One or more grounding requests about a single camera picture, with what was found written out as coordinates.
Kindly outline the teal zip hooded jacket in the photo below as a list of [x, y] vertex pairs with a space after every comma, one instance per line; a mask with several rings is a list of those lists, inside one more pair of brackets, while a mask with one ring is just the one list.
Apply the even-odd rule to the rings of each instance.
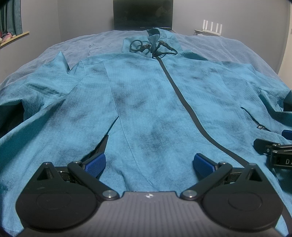
[[1, 230], [23, 229], [15, 203], [43, 162], [65, 166], [108, 135], [101, 181], [125, 191], [181, 192], [198, 181], [202, 153], [257, 163], [287, 209], [291, 171], [271, 168], [252, 143], [287, 143], [290, 93], [251, 64], [211, 61], [183, 50], [174, 33], [152, 29], [125, 38], [121, 52], [80, 60], [62, 52], [25, 79], [1, 88]]

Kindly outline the blue fleece bed blanket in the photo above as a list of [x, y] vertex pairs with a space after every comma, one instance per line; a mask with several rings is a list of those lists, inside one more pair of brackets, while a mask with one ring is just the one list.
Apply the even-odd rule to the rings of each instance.
[[[1, 88], [25, 79], [41, 65], [52, 61], [59, 52], [65, 56], [69, 67], [80, 60], [103, 53], [121, 52], [123, 40], [132, 36], [147, 36], [147, 31], [108, 31], [99, 34], [79, 36], [47, 48], [40, 56], [19, 67], [2, 82]], [[251, 64], [256, 71], [274, 79], [280, 77], [252, 49], [238, 40], [222, 36], [186, 36], [175, 33], [183, 50], [194, 53], [211, 61], [230, 61], [240, 64]]]

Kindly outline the white wifi router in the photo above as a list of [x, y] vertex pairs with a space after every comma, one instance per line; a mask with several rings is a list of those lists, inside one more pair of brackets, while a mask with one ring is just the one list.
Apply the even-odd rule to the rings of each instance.
[[212, 21], [203, 20], [202, 29], [195, 29], [195, 35], [200, 36], [221, 36], [222, 35], [223, 25], [219, 23], [214, 23]]

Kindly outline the wooden window sill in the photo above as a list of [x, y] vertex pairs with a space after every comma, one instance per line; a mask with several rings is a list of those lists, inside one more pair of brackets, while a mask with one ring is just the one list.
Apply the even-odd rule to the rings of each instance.
[[13, 37], [11, 37], [11, 38], [8, 38], [6, 41], [2, 41], [2, 42], [1, 42], [1, 47], [4, 47], [5, 45], [7, 45], [7, 44], [9, 44], [9, 43], [11, 43], [11, 42], [13, 42], [13, 41], [19, 39], [19, 38], [22, 38], [22, 37], [24, 37], [24, 36], [26, 36], [26, 35], [29, 35], [29, 34], [30, 34], [30, 32], [29, 32], [29, 31], [26, 31], [26, 32], [23, 32], [22, 34], [19, 34], [19, 35], [13, 36]]

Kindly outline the pink item on sill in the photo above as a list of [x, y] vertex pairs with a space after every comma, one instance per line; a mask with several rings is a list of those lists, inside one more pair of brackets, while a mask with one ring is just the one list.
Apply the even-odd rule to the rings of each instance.
[[1, 43], [11, 40], [16, 35], [13, 35], [11, 32], [1, 33]]

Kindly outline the black flat screen television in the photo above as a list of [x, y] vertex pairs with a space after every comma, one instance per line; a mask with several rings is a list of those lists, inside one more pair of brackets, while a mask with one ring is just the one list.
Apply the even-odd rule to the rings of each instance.
[[115, 30], [172, 29], [173, 1], [113, 1]]

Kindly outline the teal window curtain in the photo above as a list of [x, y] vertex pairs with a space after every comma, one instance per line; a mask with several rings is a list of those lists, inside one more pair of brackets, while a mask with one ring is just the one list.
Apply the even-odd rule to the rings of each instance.
[[3, 36], [23, 33], [21, 20], [21, 0], [1, 1], [1, 33]]

